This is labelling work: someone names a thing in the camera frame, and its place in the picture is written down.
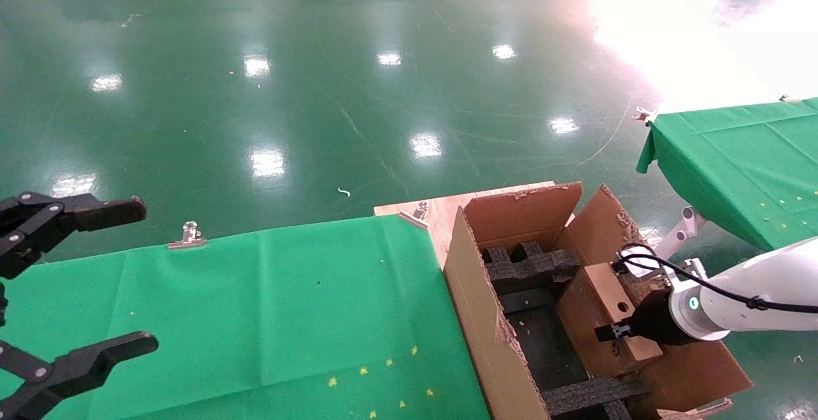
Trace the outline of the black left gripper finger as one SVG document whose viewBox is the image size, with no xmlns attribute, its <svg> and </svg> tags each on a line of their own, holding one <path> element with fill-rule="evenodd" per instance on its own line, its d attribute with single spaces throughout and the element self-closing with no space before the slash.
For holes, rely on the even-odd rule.
<svg viewBox="0 0 818 420">
<path fill-rule="evenodd" d="M 3 419 L 43 419 L 62 401 L 103 386 L 115 365 L 149 355 L 160 342 L 148 332 L 132 332 L 71 350 L 52 362 L 2 341 L 1 368 L 22 379 L 2 399 Z"/>
<path fill-rule="evenodd" d="M 1 201 L 1 276 L 14 279 L 74 231 L 135 224 L 147 217 L 141 198 L 100 201 L 90 193 L 53 198 L 26 192 Z"/>
</svg>

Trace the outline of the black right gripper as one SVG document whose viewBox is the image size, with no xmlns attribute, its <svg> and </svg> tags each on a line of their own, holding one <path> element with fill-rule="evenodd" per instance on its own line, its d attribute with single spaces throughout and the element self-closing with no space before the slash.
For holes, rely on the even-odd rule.
<svg viewBox="0 0 818 420">
<path fill-rule="evenodd" d="M 665 288 L 646 295 L 632 313 L 630 321 L 596 327 L 597 341 L 617 341 L 640 336 L 662 345 L 678 345 L 679 328 L 672 318 L 669 306 L 671 292 L 671 289 Z"/>
</svg>

